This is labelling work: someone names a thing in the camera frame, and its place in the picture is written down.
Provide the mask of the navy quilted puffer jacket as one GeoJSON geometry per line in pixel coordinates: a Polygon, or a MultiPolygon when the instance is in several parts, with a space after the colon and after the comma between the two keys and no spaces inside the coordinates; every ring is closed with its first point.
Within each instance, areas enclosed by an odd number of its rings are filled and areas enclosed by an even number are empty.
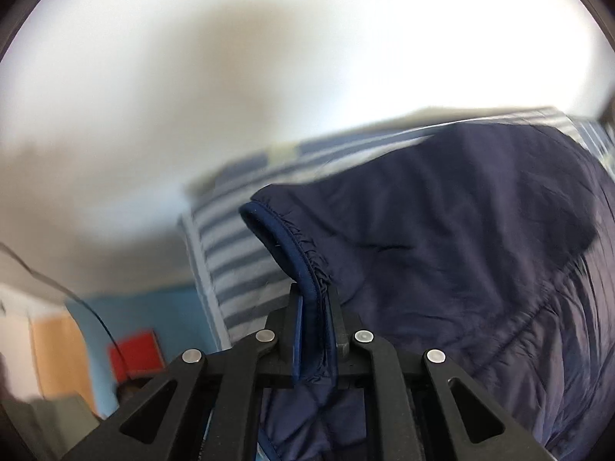
{"type": "Polygon", "coordinates": [[[545,126],[455,124],[306,184],[270,185],[246,226],[300,287],[329,288],[397,348],[439,348],[555,458],[614,414],[614,182],[545,126]]]}

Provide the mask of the blue striped bed cover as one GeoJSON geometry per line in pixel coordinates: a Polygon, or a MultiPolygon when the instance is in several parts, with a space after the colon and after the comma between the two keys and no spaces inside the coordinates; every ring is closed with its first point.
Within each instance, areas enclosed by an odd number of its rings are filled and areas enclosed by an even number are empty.
{"type": "Polygon", "coordinates": [[[261,329],[283,305],[289,277],[240,217],[264,186],[324,178],[390,151],[416,145],[447,127],[396,120],[383,128],[339,133],[255,153],[223,167],[210,189],[179,222],[214,345],[229,348],[261,329]]]}

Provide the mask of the red box on floor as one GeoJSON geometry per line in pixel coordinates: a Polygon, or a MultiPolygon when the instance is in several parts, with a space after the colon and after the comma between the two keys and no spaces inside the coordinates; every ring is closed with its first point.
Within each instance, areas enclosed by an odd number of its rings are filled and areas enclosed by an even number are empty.
{"type": "Polygon", "coordinates": [[[165,360],[156,335],[151,330],[141,331],[107,347],[107,356],[117,382],[151,375],[161,371],[165,360]]]}

